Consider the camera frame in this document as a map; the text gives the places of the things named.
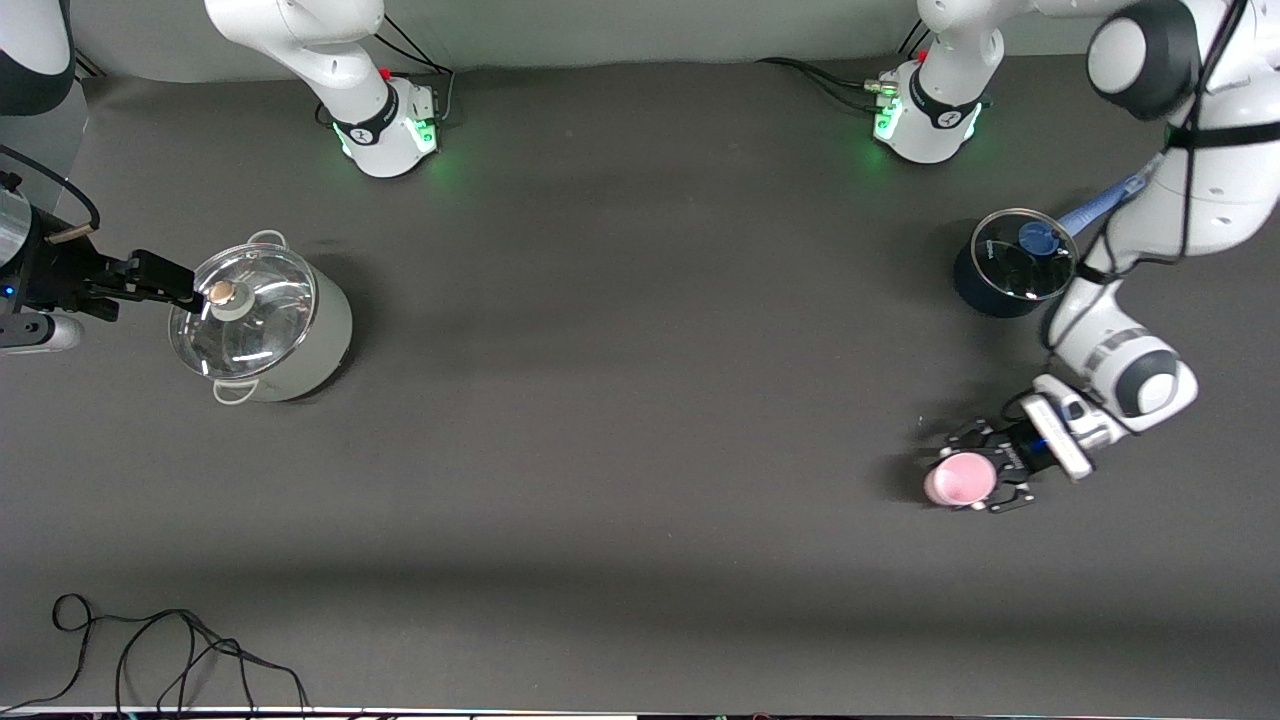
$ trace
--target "pink cup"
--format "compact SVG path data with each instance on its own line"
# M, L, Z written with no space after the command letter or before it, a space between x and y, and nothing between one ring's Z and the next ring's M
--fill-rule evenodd
M924 478L924 495L948 507L973 505L995 489L996 466L975 452L948 455Z

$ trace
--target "blue handle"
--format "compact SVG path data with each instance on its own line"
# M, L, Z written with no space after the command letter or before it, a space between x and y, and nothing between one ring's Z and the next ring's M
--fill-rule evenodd
M1080 205L1075 210L1062 215L1059 223L1062 224L1062 228L1070 233L1071 237L1075 237L1084 232L1084 228L1089 227L1093 220L1097 220L1102 215L1110 213L1116 205L1129 200L1135 192L1144 187L1147 187L1146 176L1129 176L1103 190L1102 193L1093 200L1089 200L1084 205Z
M1147 176L1142 173L1132 174L1114 186L1102 191L1101 195L1080 205L1075 210L1062 215L1059 223L1068 234L1075 237L1084 232L1093 220L1110 213L1116 205L1133 197L1139 190L1147 187ZM1057 251L1057 238L1047 224L1032 222L1018 231L1018 243L1032 255L1052 255Z

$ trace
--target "gray table surface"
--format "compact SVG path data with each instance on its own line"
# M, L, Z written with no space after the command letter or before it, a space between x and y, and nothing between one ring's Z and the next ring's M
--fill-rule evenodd
M929 433L1041 360L1036 318L951 293L966 224L1062 211L1160 141L1080 58L993 92L913 167L783 68L476 72L443 152L374 181L300 82L90 87L104 250L195 265L276 228L356 346L317 396L234 409L163 306L6 359L0 701L63 684L47 610L77 591L195 609L317 705L1275 717L1276 222L1123 291L1199 374L1187 413L1037 507L920 503ZM124 637L67 703L110 702ZM136 697L184 651L145 641ZM196 700L242 702L229 662Z

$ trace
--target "cooking pot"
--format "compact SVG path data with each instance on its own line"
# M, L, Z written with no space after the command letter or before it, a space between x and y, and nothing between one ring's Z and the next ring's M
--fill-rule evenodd
M183 364L214 382L223 405L306 395L351 345L347 296L276 231L205 260L195 290L204 310L174 307L169 338Z

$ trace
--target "pot handle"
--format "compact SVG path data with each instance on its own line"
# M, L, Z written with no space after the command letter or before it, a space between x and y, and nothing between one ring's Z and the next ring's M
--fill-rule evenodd
M260 238L268 237L268 236L275 236L275 240L260 240ZM248 236L248 242L250 243L262 242L262 243L266 243L266 245L279 245L280 247L283 247L285 250L289 249L289 243L284 240L284 236L280 234L280 231L257 231L256 233Z
M219 392L224 389L242 389L246 392L244 395L241 395L238 397L224 397L221 392ZM214 380L214 400L221 402L223 405L239 405L241 402L244 402L246 400L252 397L253 391L256 389L257 389L257 378L239 383L224 383L221 380Z

